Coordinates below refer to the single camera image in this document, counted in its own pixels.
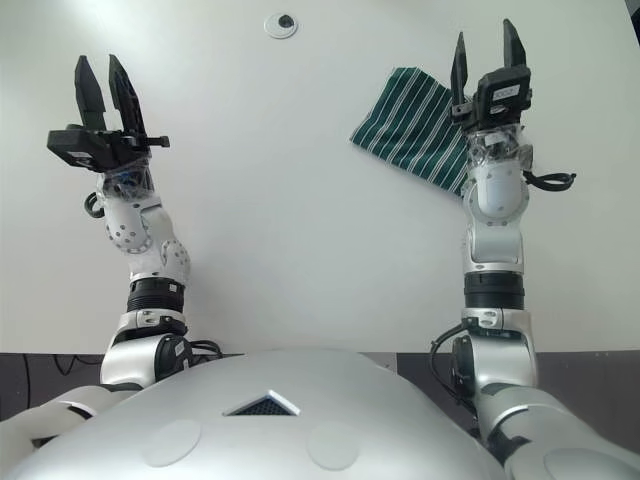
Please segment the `white robot arm segment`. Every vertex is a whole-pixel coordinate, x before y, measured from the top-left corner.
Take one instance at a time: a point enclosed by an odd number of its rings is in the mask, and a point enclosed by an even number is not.
[[[527,183],[562,191],[575,175],[538,178],[531,173],[533,148],[519,142],[520,114],[531,105],[531,72],[515,28],[508,20],[504,28],[505,66],[478,82],[471,102],[463,93],[462,34],[451,73],[452,116],[462,124],[469,147],[463,202],[469,222],[466,305],[461,327],[452,329],[468,334],[454,341],[455,391],[465,405],[475,407],[484,445],[510,479],[640,478],[639,456],[607,442],[535,388],[520,218],[529,201]]]

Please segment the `white stripe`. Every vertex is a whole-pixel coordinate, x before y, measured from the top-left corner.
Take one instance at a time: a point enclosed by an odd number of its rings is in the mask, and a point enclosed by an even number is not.
[[[444,138],[442,139],[443,141],[444,141],[445,138],[447,138],[447,135],[449,134],[449,130],[450,129],[451,129],[451,126],[449,126],[449,129],[447,130],[447,133],[445,134]],[[428,178],[428,180],[430,182],[435,181],[436,176],[438,175],[438,173],[440,173],[440,170],[442,169],[444,164],[449,161],[449,155],[451,155],[451,151],[453,150],[453,148],[458,143],[458,140],[460,140],[460,135],[461,135],[461,131],[460,131],[460,129],[458,129],[456,134],[453,136],[453,139],[451,140],[451,142],[449,142],[449,147],[447,147],[447,149],[442,154],[442,158],[440,158],[440,161],[436,164],[436,166],[431,171],[431,174],[429,175],[429,178]]]
[[[424,162],[424,165],[422,166],[422,169],[420,170],[420,173],[418,174],[420,177],[422,176],[422,174],[424,173],[425,168],[427,168],[427,165],[429,165],[429,161],[431,161],[431,159],[434,157],[434,155],[436,153],[438,153],[438,149],[440,148],[440,145],[442,145],[442,142],[444,142],[444,139],[447,138],[447,135],[449,134],[449,131],[451,130],[451,128],[453,127],[453,123],[451,123],[447,129],[444,132],[444,135],[442,136],[442,138],[440,139],[440,142],[438,143],[438,145],[436,145],[435,148],[432,148],[431,150],[431,155],[429,155],[429,157],[427,158],[427,161]],[[442,162],[445,160],[444,156],[440,157],[440,159],[438,160],[438,162],[433,166],[433,168],[431,169],[431,173],[433,173],[434,170],[439,169],[440,166],[442,165]],[[429,174],[428,177],[429,181],[431,181],[431,174]]]
[[[396,68],[392,73],[391,73],[391,77],[393,78],[393,75],[396,71],[400,70],[399,68]],[[373,128],[373,126],[378,122],[378,120],[380,120],[380,117],[382,117],[382,112],[384,112],[384,107],[387,106],[387,103],[389,102],[389,100],[391,98],[393,98],[393,91],[396,89],[396,87],[398,86],[398,83],[400,82],[400,79],[404,76],[404,74],[408,72],[408,70],[402,72],[400,75],[398,75],[395,78],[395,85],[391,88],[391,91],[389,92],[389,94],[387,95],[387,98],[385,98],[384,103],[382,104],[382,108],[380,109],[380,111],[378,112],[378,116],[376,117],[376,119],[371,123],[371,125],[369,125],[369,128],[367,128],[367,131],[365,132],[365,134],[362,136],[362,140],[364,142],[364,139],[367,138],[367,135],[369,135],[369,132],[371,131],[371,129]],[[373,110],[371,110],[371,112],[369,113],[369,116],[373,115]],[[366,122],[363,122],[362,125],[360,127],[358,127],[358,130],[360,130],[360,128],[362,128],[365,125]]]
[[[420,73],[420,70],[416,69],[411,74],[411,77],[409,78],[409,80],[407,81],[407,84],[402,89],[402,92],[400,93],[400,96],[396,99],[396,103],[393,106],[393,108],[391,109],[391,113],[389,113],[389,116],[387,117],[386,122],[378,130],[378,133],[376,133],[376,136],[373,138],[373,142],[371,142],[369,144],[369,146],[367,147],[368,151],[373,152],[373,149],[378,146],[378,142],[382,138],[382,135],[384,135],[384,133],[389,128],[389,125],[391,125],[393,120],[396,118],[396,115],[398,114],[398,110],[400,110],[400,105],[402,105],[402,102],[404,101],[404,99],[407,98],[407,95],[409,94],[409,90],[411,90],[411,87],[413,87],[413,84],[416,83],[416,80],[418,78],[418,74],[419,73]]]
[[[460,155],[463,155],[465,153],[467,153],[467,150],[465,148],[461,148],[460,153],[458,153],[458,156],[456,157],[456,159],[453,162],[451,162],[451,165],[449,166],[449,170],[447,170],[447,174],[444,177],[442,177],[442,183],[447,181],[447,177],[451,173],[451,170],[453,169],[453,167],[455,167],[456,163],[458,163],[458,160],[460,160]]]
[[[391,151],[387,161],[393,162],[393,160],[395,159],[396,155],[398,154],[400,149],[403,147],[403,145],[407,141],[407,138],[409,138],[409,135],[411,135],[411,133],[413,132],[413,129],[415,128],[417,123],[420,121],[420,118],[422,117],[424,111],[429,106],[429,102],[433,98],[433,95],[435,94],[437,89],[438,89],[438,82],[434,81],[433,85],[431,85],[431,89],[427,92],[426,98],[422,101],[422,105],[420,105],[420,108],[418,108],[418,111],[416,112],[415,117],[413,117],[413,120],[411,121],[411,123],[407,127],[407,131],[402,136],[402,138],[398,141],[398,144]],[[407,152],[404,154],[404,156],[400,159],[400,161],[398,162],[398,167],[402,168],[402,160],[404,160],[407,157],[407,153],[409,153],[409,152],[410,152],[410,149],[407,150]]]
[[[462,179],[464,178],[464,176],[466,174],[467,174],[467,169],[466,168],[461,168],[460,172],[458,172],[458,176],[456,177],[456,179],[451,184],[450,191],[454,192],[455,190],[458,189],[458,187],[462,183]]]
[[[404,112],[404,115],[402,115],[402,118],[400,119],[400,121],[398,122],[398,126],[393,130],[393,132],[391,132],[390,135],[388,135],[387,141],[384,143],[384,145],[382,145],[380,151],[382,152],[382,150],[385,149],[385,147],[389,144],[389,142],[393,139],[393,136],[395,135],[395,133],[398,131],[398,129],[400,128],[400,126],[402,125],[402,122],[404,121],[404,119],[406,118],[406,116],[409,114],[409,110],[411,109],[411,106],[416,102],[416,100],[420,99],[420,91],[422,90],[422,87],[424,87],[426,85],[426,83],[429,81],[429,75],[425,74],[424,75],[425,78],[422,82],[422,85],[420,85],[420,88],[418,88],[418,90],[416,91],[415,95],[413,96],[413,98],[411,99],[411,101],[409,102],[409,105],[407,105],[407,109]],[[398,141],[396,141],[396,146],[394,147],[394,150],[396,148],[400,148],[400,143]],[[391,157],[387,157],[387,162],[391,162],[392,158]]]
[[[438,111],[437,107],[438,107],[438,105],[440,105],[440,102],[442,101],[442,99],[444,98],[446,93],[447,93],[447,90],[443,88],[442,95],[438,99],[438,102],[435,105],[436,108],[433,109],[433,113]],[[436,133],[440,130],[440,127],[444,123],[445,119],[446,119],[446,115],[442,115],[442,112],[440,112],[440,117],[438,117],[438,121],[436,122],[436,124],[431,129],[431,132],[429,132],[429,136],[424,141],[424,143],[420,147],[420,150],[418,150],[418,152],[416,153],[416,155],[413,158],[413,160],[411,160],[411,163],[409,164],[409,167],[408,167],[410,171],[413,171],[413,169],[416,167],[416,165],[417,165],[418,161],[420,160],[420,158],[431,147],[431,142],[433,142],[433,139],[435,138]]]
[[[444,96],[444,94],[447,93],[446,89],[442,89],[442,93],[440,94],[440,97],[438,98],[438,100],[436,101],[436,106],[440,103],[440,100],[442,100],[442,97]],[[433,118],[433,116],[436,114],[436,109],[432,109],[431,113],[429,114],[429,116],[427,117],[427,120],[424,122],[424,125],[422,126],[422,128],[420,129],[420,131],[418,132],[418,134],[416,135],[416,139],[411,143],[411,146],[409,147],[409,149],[407,150],[407,153],[410,153],[411,150],[413,149],[413,147],[415,146],[415,144],[418,142],[418,140],[420,140],[420,135],[422,135],[422,132],[424,132],[424,129],[427,128],[427,126],[429,125],[429,122],[431,121],[431,118]],[[411,160],[409,161],[409,165],[407,166],[407,170],[411,171],[411,169],[413,169],[413,167],[415,166],[415,163],[417,161],[417,155],[413,154],[411,155]],[[405,156],[400,160],[400,162],[403,162],[405,159],[407,158],[407,155],[405,154]]]

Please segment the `label sticker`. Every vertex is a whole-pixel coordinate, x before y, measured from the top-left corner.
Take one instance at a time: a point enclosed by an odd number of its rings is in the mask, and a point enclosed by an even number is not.
[[[496,100],[502,100],[504,98],[514,97],[518,93],[520,93],[520,84],[511,85],[510,87],[504,87],[493,92],[493,97],[491,97],[491,101],[495,102]]]

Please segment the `vent grille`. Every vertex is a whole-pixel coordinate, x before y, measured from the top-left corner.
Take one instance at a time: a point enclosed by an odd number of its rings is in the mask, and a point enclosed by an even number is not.
[[[293,415],[271,397],[265,397],[255,403],[242,407],[229,416],[236,415]]]

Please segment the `black cable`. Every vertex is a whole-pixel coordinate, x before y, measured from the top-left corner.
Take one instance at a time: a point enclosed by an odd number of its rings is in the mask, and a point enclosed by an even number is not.
[[[576,178],[575,173],[549,173],[539,177],[535,176],[529,170],[524,170],[522,173],[528,184],[546,192],[564,192],[565,190],[569,190]]]
[[[76,362],[82,363],[83,365],[100,365],[102,363],[101,361],[100,362],[90,362],[88,360],[83,360],[78,355],[73,355],[71,357],[71,362],[69,362],[69,365],[67,366],[67,368],[64,368],[62,366],[62,364],[60,363],[60,358],[58,357],[57,354],[53,355],[53,362],[56,364],[56,368],[57,368],[58,372],[63,377],[66,377],[71,373],[71,371],[73,370],[73,366],[75,365]]]
[[[71,373],[71,370],[73,369],[73,365],[76,363],[76,356],[74,355],[71,357],[71,362],[69,363],[66,369],[62,368],[58,355],[53,356],[53,362],[56,364],[56,368],[58,369],[58,372],[60,373],[60,375],[62,375],[63,377],[66,377]]]
[[[27,378],[27,410],[31,408],[31,369],[29,368],[29,359],[27,354],[22,354],[22,360],[24,361],[24,372]]]
[[[98,360],[97,362],[90,362],[89,360],[83,360],[78,355],[74,355],[76,357],[76,361],[82,363],[83,365],[102,365],[102,360]]]
[[[91,192],[84,200],[84,210],[89,214],[90,217],[102,218],[104,217],[104,208],[101,207],[98,210],[93,209],[97,201],[98,194],[96,192]]]
[[[456,403],[462,405],[464,408],[466,408],[469,411],[469,413],[471,413],[475,417],[476,410],[473,407],[473,404],[468,399],[458,395],[458,392],[456,392],[456,390],[451,385],[449,385],[444,380],[444,378],[442,378],[442,376],[438,372],[438,369],[436,368],[436,363],[435,363],[436,353],[438,353],[438,350],[440,349],[442,344],[446,342],[448,339],[450,339],[451,337],[454,337],[459,333],[464,332],[465,330],[466,330],[466,327],[464,327],[462,324],[456,325],[455,327],[450,328],[449,330],[444,332],[442,335],[436,338],[433,342],[431,342],[431,351],[429,352],[429,370],[431,370],[432,375],[435,377],[438,383],[442,385],[445,391],[453,397]]]
[[[198,355],[198,358],[195,360],[194,365],[199,365],[203,361],[209,362],[211,360],[219,360],[223,357],[220,346],[217,343],[212,342],[211,340],[194,340],[193,342],[189,342],[189,345],[191,345],[192,349],[206,350],[213,353],[213,355]]]

